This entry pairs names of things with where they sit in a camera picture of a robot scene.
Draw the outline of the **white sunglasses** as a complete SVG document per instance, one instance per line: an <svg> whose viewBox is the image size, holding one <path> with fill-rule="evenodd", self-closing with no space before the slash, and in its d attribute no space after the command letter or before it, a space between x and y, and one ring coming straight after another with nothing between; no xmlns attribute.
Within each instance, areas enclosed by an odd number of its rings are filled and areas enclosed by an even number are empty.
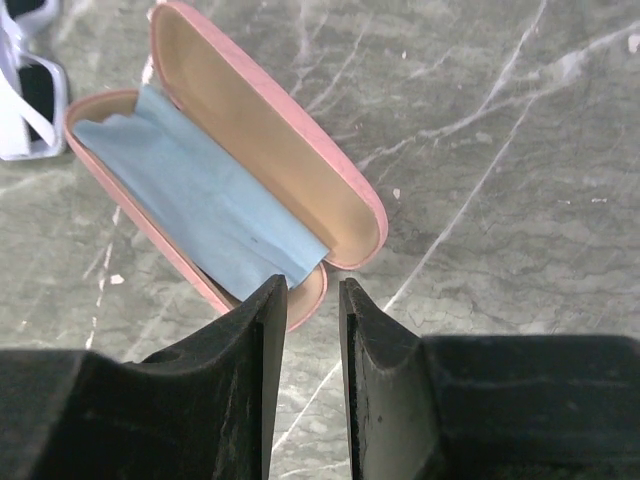
<svg viewBox="0 0 640 480"><path fill-rule="evenodd" d="M1 159L28 161L56 157L66 147L64 114L68 82L63 68L30 50L61 3L1 3Z"/></svg>

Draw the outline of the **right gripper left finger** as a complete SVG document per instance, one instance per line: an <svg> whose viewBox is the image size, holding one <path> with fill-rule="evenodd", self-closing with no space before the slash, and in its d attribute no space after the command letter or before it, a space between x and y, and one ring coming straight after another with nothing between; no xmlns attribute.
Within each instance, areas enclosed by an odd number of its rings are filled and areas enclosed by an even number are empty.
<svg viewBox="0 0 640 480"><path fill-rule="evenodd" d="M89 350L1 354L5 479L265 479L287 318L269 278L141 362Z"/></svg>

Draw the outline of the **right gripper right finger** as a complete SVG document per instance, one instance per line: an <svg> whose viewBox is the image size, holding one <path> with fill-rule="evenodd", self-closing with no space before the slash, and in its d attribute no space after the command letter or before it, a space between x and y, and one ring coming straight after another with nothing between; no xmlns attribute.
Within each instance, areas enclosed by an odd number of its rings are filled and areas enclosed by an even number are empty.
<svg viewBox="0 0 640 480"><path fill-rule="evenodd" d="M635 479L639 343L418 336L339 287L355 479Z"/></svg>

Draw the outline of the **light blue cleaning cloth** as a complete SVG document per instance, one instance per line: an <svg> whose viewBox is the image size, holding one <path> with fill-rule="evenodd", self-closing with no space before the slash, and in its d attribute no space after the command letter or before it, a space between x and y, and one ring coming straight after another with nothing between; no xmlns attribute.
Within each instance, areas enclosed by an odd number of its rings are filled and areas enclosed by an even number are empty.
<svg viewBox="0 0 640 480"><path fill-rule="evenodd" d="M246 168L150 86L130 115L74 136L222 289L245 300L269 277L300 286L327 247Z"/></svg>

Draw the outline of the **pink glasses case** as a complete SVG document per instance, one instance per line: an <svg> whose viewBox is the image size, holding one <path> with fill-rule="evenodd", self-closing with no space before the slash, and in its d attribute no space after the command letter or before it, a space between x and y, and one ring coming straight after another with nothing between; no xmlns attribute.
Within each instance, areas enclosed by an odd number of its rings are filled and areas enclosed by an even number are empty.
<svg viewBox="0 0 640 480"><path fill-rule="evenodd" d="M323 264L289 292L287 325L295 328L322 303L327 266L355 270L384 245L384 206L327 133L198 10L159 4L150 28L154 72L173 104L328 248Z"/></svg>

